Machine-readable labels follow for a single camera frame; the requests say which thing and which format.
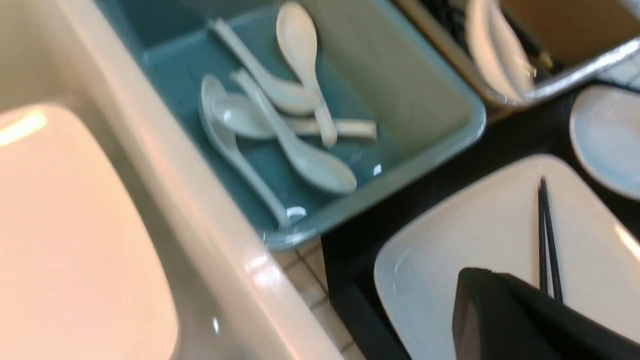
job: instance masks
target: utensil tray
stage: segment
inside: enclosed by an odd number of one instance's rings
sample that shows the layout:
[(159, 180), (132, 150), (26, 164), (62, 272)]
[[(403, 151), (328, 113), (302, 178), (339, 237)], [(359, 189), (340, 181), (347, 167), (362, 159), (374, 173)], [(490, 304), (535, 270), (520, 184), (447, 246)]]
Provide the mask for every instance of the utensil tray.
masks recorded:
[[(199, 148), (265, 244), (288, 249), (388, 197), (476, 141), (486, 114), (479, 98), (388, 0), (300, 0), (319, 35), (319, 82), (334, 117), (373, 119), (378, 141), (340, 139), (331, 150), (358, 179), (336, 197), (295, 173), (276, 141), (239, 147), (295, 220), (279, 229), (268, 208), (205, 137), (200, 83), (241, 67), (205, 27), (222, 18), (277, 76), (295, 80), (276, 43), (281, 1), (96, 0), (158, 94)], [(319, 140), (310, 140), (320, 146)]]

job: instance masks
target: black tray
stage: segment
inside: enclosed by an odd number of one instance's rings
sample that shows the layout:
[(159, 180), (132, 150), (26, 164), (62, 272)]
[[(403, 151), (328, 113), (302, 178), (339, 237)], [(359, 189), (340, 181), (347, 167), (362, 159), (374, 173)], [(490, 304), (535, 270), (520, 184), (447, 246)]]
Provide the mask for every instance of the black tray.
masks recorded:
[(323, 236), (331, 303), (368, 360), (409, 359), (376, 293), (373, 268), (382, 245), (440, 201), (516, 160), (540, 153), (561, 158), (640, 238), (640, 203), (600, 186), (573, 153), (568, 125), (580, 90), (490, 127), (481, 141), (454, 160)]

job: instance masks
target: white round plate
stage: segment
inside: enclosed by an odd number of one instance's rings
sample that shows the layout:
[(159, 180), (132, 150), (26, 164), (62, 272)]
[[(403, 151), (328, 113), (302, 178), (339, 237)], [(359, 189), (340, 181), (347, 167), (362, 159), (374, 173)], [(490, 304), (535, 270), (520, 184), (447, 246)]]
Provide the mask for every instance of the white round plate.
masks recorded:
[(573, 105), (573, 149), (587, 172), (605, 187), (640, 201), (640, 95), (591, 86)]

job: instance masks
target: white ceramic spoon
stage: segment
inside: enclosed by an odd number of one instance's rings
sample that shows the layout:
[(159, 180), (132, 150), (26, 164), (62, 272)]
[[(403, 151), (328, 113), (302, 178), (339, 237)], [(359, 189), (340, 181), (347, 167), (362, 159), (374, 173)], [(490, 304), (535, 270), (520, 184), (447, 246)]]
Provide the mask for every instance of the white ceramic spoon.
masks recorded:
[(267, 96), (280, 109), (294, 115), (307, 115), (312, 113), (321, 103), (319, 92), (277, 78), (265, 69), (224, 20), (210, 20), (208, 26), (233, 50), (244, 66), (253, 74)]
[(489, 24), (496, 53), (511, 85), (520, 94), (533, 91), (532, 66), (518, 36), (500, 9), (499, 0), (489, 0)]
[(288, 2), (282, 5), (278, 13), (276, 33), (280, 50), (302, 85), (320, 94), (321, 103), (315, 110), (316, 121), (320, 126), (323, 144), (330, 149), (338, 140), (338, 133), (316, 75), (316, 26), (300, 4)]
[(357, 181), (351, 169), (334, 155), (300, 140), (246, 70), (231, 73), (231, 79), (262, 110), (291, 165), (302, 178), (327, 192), (345, 194), (356, 190)]
[(253, 169), (249, 161), (240, 153), (236, 144), (236, 135), (227, 129), (216, 119), (212, 106), (217, 98), (226, 97), (227, 92), (218, 78), (213, 75), (206, 75), (202, 80), (200, 91), (200, 120), (211, 144), (220, 154), (236, 168), (236, 170), (247, 180), (253, 189), (262, 197), (273, 216), (280, 224), (280, 227), (288, 227), (291, 221), (287, 216), (287, 210), (282, 205), (278, 197), (271, 191), (269, 186)]
[[(216, 118), (236, 134), (255, 140), (268, 140), (276, 137), (269, 121), (256, 105), (246, 96), (229, 94), (216, 99), (213, 106)], [(298, 136), (318, 136), (320, 127), (315, 119), (296, 119), (284, 117), (287, 125)], [(336, 128), (340, 136), (375, 140), (376, 123), (371, 120), (336, 119)]]
[(522, 97), (507, 77), (493, 43), (490, 1), (493, 0), (470, 0), (467, 5), (465, 32), (469, 52), (491, 87), (508, 99), (519, 101)]

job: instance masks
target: dish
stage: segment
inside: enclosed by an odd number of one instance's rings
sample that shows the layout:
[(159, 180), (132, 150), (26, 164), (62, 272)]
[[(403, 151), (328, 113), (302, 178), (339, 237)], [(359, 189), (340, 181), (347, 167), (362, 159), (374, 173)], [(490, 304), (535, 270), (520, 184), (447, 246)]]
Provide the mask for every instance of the dish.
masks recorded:
[(500, 61), (492, 31), (491, 0), (470, 0), (465, 30), (471, 57), (484, 80), (503, 96), (520, 100)]
[(532, 92), (532, 66), (518, 36), (502, 14), (498, 0), (490, 0), (490, 25), (495, 52), (501, 62), (509, 83), (520, 96)]
[(580, 93), (570, 136), (582, 167), (613, 192), (640, 201), (640, 95), (609, 86)]
[(553, 205), (566, 305), (640, 341), (639, 245), (568, 165), (533, 156), (445, 200), (378, 254), (378, 295), (413, 359), (455, 359), (451, 324), (462, 268), (508, 272), (538, 285), (541, 177)]

